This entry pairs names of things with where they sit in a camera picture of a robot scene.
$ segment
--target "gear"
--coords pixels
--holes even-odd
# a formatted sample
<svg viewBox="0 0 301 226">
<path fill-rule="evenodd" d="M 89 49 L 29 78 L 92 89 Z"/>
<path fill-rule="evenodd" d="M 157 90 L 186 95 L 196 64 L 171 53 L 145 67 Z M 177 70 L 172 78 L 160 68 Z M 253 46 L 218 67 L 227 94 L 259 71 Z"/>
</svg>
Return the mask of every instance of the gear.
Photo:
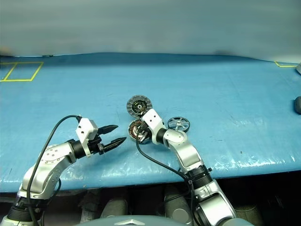
<svg viewBox="0 0 301 226">
<path fill-rule="evenodd" d="M 133 96 L 127 102 L 127 112 L 135 118 L 141 117 L 142 115 L 147 113 L 151 108 L 151 101 L 143 95 Z"/>
</svg>

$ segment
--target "small wheel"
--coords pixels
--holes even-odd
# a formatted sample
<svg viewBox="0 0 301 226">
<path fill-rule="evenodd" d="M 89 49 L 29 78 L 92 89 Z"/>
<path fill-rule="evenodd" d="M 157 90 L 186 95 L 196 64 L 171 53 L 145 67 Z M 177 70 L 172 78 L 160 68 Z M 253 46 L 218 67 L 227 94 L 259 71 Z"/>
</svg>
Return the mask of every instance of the small wheel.
<svg viewBox="0 0 301 226">
<path fill-rule="evenodd" d="M 190 122 L 183 117 L 173 117 L 168 120 L 168 128 L 187 132 L 190 128 Z"/>
</svg>

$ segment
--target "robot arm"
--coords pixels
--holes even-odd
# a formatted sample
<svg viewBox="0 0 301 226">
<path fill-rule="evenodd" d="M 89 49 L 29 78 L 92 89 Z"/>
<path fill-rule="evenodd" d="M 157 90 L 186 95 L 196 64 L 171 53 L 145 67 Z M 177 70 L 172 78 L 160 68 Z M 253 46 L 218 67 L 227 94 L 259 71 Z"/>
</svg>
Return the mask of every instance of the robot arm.
<svg viewBox="0 0 301 226">
<path fill-rule="evenodd" d="M 236 221 L 236 214 L 232 205 L 216 180 L 211 178 L 202 158 L 188 140 L 186 133 L 166 129 L 162 119 L 154 109 L 147 111 L 141 120 L 147 124 L 147 128 L 142 128 L 142 130 L 151 132 L 152 142 L 154 144 L 161 143 L 170 148 L 177 156 L 182 172 L 192 181 L 195 202 L 197 202 L 195 211 L 199 221 L 203 223 L 202 225 L 222 226 L 230 219 L 232 223 Z M 244 220 L 242 221 L 244 222 L 242 225 L 251 225 Z"/>
<path fill-rule="evenodd" d="M 34 175 L 30 188 L 31 206 L 35 210 L 36 219 L 40 219 L 42 212 L 52 197 L 55 186 L 61 173 L 77 159 L 91 154 L 103 154 L 119 146 L 126 139 L 117 138 L 107 145 L 101 144 L 101 134 L 106 134 L 117 128 L 116 125 L 109 125 L 98 128 L 96 124 L 87 118 L 82 118 L 76 129 L 78 141 L 68 140 L 66 143 L 48 146 L 45 150 L 37 171 Z M 1 226 L 33 225 L 28 212 L 27 187 L 32 176 L 34 166 L 25 174 L 22 184 L 17 193 L 15 205 L 8 215 L 4 217 Z"/>
</svg>

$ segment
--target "gray wall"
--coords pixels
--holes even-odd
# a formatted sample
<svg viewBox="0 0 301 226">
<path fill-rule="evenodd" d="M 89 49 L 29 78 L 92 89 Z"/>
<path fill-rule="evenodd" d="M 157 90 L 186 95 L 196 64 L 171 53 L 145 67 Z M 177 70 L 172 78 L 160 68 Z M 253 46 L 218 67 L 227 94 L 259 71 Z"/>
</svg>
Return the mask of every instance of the gray wall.
<svg viewBox="0 0 301 226">
<path fill-rule="evenodd" d="M 0 0 L 0 48 L 230 54 L 301 62 L 301 0 Z"/>
</svg>

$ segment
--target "metal disc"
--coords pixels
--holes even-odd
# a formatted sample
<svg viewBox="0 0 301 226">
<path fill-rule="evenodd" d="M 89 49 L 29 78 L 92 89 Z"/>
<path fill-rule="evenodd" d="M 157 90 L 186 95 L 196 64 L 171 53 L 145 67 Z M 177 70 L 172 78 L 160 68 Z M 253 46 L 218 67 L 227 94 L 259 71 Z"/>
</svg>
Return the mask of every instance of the metal disc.
<svg viewBox="0 0 301 226">
<path fill-rule="evenodd" d="M 168 128 L 187 132 L 190 127 L 190 122 L 183 117 L 173 117 L 168 120 Z"/>
<path fill-rule="evenodd" d="M 141 117 L 151 108 L 151 101 L 143 95 L 133 96 L 127 102 L 127 112 L 135 118 Z"/>
</svg>

